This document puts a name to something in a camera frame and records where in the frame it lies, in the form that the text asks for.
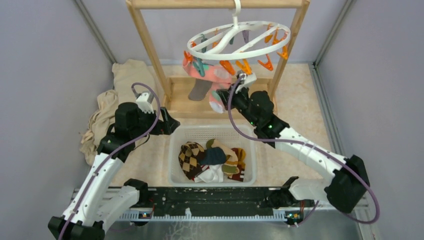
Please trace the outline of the beige striped ribbed sock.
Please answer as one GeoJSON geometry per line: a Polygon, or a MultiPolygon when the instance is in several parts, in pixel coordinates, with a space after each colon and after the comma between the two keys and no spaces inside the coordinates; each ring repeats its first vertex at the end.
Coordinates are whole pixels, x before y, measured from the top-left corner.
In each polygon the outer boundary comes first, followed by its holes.
{"type": "Polygon", "coordinates": [[[240,172],[238,169],[239,158],[231,148],[215,138],[206,142],[206,148],[208,150],[217,148],[223,152],[225,161],[221,163],[221,169],[227,176],[232,177],[240,172]]]}

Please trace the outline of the argyle brown sock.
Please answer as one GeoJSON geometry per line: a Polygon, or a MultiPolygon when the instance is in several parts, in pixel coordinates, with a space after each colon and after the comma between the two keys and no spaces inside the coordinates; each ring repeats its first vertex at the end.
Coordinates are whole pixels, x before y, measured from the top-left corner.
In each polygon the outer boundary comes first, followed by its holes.
{"type": "Polygon", "coordinates": [[[197,142],[188,141],[181,145],[178,162],[189,180],[194,180],[204,170],[200,162],[205,158],[205,149],[197,142]]]}

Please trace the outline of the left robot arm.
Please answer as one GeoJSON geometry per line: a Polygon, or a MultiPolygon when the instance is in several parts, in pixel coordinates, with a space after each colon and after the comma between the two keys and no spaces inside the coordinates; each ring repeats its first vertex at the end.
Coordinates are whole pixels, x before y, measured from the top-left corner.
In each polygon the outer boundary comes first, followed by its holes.
{"type": "Polygon", "coordinates": [[[126,210],[153,206],[148,184],[133,178],[107,203],[101,202],[111,181],[136,148],[136,141],[151,135],[171,135],[180,122],[165,107],[159,111],[142,110],[134,102],[120,104],[114,118],[76,197],[62,216],[53,216],[48,223],[57,240],[102,240],[126,210]]]}

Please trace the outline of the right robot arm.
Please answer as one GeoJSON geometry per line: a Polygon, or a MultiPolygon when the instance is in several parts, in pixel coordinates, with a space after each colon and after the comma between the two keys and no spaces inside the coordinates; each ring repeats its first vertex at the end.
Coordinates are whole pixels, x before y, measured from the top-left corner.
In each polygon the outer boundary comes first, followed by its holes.
{"type": "Polygon", "coordinates": [[[274,104],[264,90],[249,94],[243,88],[231,95],[229,89],[219,89],[216,93],[227,111],[236,109],[254,127],[259,141],[292,155],[322,177],[318,180],[292,177],[281,193],[284,204],[295,206],[300,200],[320,200],[344,214],[352,212],[370,187],[360,157],[334,153],[302,136],[274,114],[274,104]]]}

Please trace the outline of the pink sock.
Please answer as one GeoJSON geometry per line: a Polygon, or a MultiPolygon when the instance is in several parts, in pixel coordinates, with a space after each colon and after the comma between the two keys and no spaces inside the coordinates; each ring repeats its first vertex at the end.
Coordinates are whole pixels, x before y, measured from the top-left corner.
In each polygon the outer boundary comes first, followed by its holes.
{"type": "Polygon", "coordinates": [[[196,79],[212,82],[211,88],[205,98],[208,98],[207,101],[213,111],[222,114],[225,111],[225,106],[221,98],[218,96],[217,90],[227,90],[233,83],[232,75],[230,75],[221,65],[204,63],[205,76],[202,77],[196,71],[192,62],[188,62],[186,59],[182,61],[182,68],[190,77],[194,78],[194,82],[196,79]]]}

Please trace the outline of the dark blue sock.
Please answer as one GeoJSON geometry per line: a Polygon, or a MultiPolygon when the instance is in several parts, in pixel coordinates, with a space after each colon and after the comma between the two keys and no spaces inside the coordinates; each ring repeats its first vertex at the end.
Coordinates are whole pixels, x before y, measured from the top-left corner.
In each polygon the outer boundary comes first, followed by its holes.
{"type": "Polygon", "coordinates": [[[200,165],[222,165],[227,161],[227,157],[220,147],[212,147],[199,153],[197,160],[200,165]]]}

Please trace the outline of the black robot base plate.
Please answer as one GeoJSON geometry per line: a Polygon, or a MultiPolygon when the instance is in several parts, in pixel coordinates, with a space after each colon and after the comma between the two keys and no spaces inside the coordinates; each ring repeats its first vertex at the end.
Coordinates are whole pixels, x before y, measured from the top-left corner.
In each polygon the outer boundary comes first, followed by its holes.
{"type": "Polygon", "coordinates": [[[312,207],[312,200],[296,200],[282,187],[149,187],[129,179],[124,186],[139,191],[136,207],[153,208],[155,217],[270,217],[279,208],[312,207]]]}

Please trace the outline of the mustard yellow sock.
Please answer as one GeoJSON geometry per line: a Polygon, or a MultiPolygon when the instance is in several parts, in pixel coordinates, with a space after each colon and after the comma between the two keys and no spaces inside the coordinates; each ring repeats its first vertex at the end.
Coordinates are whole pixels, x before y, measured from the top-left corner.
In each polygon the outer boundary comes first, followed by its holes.
{"type": "Polygon", "coordinates": [[[244,171],[246,169],[246,163],[245,163],[245,158],[246,158],[246,151],[243,148],[239,148],[239,147],[234,147],[232,148],[232,150],[234,151],[234,153],[237,156],[238,162],[237,162],[237,167],[241,170],[244,171]]]}

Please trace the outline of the white sock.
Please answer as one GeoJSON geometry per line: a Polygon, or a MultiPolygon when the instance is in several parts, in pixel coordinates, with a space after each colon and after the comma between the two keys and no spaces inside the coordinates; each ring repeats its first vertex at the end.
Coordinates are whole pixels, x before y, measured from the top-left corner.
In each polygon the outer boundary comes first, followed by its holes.
{"type": "Polygon", "coordinates": [[[194,177],[195,183],[222,183],[224,181],[224,172],[222,165],[203,165],[202,172],[194,177]]]}

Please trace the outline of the white perforated plastic basket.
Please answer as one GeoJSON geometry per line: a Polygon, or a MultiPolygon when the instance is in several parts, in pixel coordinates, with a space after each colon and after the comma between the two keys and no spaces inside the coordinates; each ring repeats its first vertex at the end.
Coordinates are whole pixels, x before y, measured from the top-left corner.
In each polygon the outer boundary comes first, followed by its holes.
{"type": "Polygon", "coordinates": [[[250,187],[257,179],[255,142],[240,135],[231,124],[182,125],[170,136],[168,142],[168,182],[173,187],[250,187]],[[223,182],[194,182],[183,173],[178,161],[181,146],[196,142],[206,146],[210,139],[217,139],[229,148],[242,148],[246,152],[243,181],[225,178],[223,182]]]}

